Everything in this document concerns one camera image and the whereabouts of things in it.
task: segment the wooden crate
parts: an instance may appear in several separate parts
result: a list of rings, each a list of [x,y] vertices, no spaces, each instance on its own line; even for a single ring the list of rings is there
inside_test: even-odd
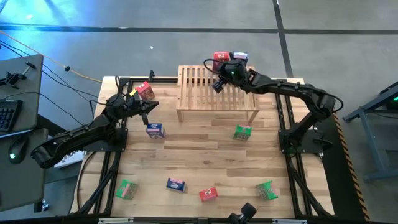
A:
[[[187,111],[242,111],[246,112],[248,123],[251,124],[259,112],[257,96],[246,94],[230,84],[224,85],[223,90],[217,94],[211,87],[216,79],[217,75],[202,65],[178,67],[178,120],[182,122],[184,112]]]

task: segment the gray floor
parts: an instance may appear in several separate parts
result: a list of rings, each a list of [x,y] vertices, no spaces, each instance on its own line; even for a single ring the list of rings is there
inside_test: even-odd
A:
[[[286,29],[398,29],[395,0],[279,0],[279,4]],[[28,14],[32,14],[33,19],[26,19]],[[117,3],[111,0],[10,0],[0,14],[0,22],[103,27],[277,27],[272,0],[120,0]],[[271,77],[286,77],[278,34],[7,33],[82,74],[99,79],[105,75],[148,75],[150,69],[158,75],[176,75],[177,65],[201,64],[212,52],[220,50],[247,51],[250,64],[255,65],[257,71]],[[345,107],[338,113],[339,117],[397,81],[396,35],[289,34],[286,39],[294,77],[304,78],[307,83],[342,98]],[[28,51],[2,35],[0,40]],[[0,59],[15,57],[6,50],[0,52]],[[48,60],[45,63],[71,86],[98,94],[99,83],[65,73]],[[86,101],[45,76],[42,93],[81,122],[91,119]],[[77,126],[43,98],[39,110],[64,128]],[[394,147],[396,144],[390,136],[398,131],[396,120],[372,116],[372,121],[381,147]],[[397,222],[398,178],[364,183],[361,177],[374,172],[375,166],[362,127],[359,121],[353,121],[343,124],[343,128],[371,219]],[[68,213],[75,182],[70,179],[46,185],[45,198],[52,208],[35,216]],[[69,194],[60,196],[58,192],[64,189]],[[19,218],[34,216],[32,207],[28,206],[0,213],[0,220],[15,214]]]

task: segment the small box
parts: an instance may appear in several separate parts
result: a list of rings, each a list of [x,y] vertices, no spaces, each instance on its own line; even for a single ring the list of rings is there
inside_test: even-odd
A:
[[[240,141],[247,141],[251,135],[252,127],[236,125],[236,130],[233,139]]]
[[[185,182],[182,180],[177,180],[173,178],[168,178],[167,179],[167,184],[166,188],[170,190],[175,190],[178,192],[184,192],[185,191]]]
[[[151,139],[166,138],[166,132],[164,131],[163,124],[148,124],[147,133]]]
[[[122,180],[121,184],[116,190],[115,196],[122,199],[131,200],[134,197],[134,193],[136,193],[137,187],[138,185],[133,182]]]
[[[218,197],[216,187],[210,187],[209,189],[201,190],[199,191],[199,195],[202,202],[214,200]]]
[[[143,100],[151,100],[155,98],[155,93],[152,91],[152,87],[147,82],[144,82],[140,86],[136,87],[136,90]]]
[[[228,52],[214,52],[213,59],[222,62],[229,62],[229,53]],[[222,66],[222,63],[213,62],[213,71],[218,71]]]
[[[274,200],[278,198],[278,194],[272,184],[272,181],[268,181],[257,185],[257,189],[262,199]]]

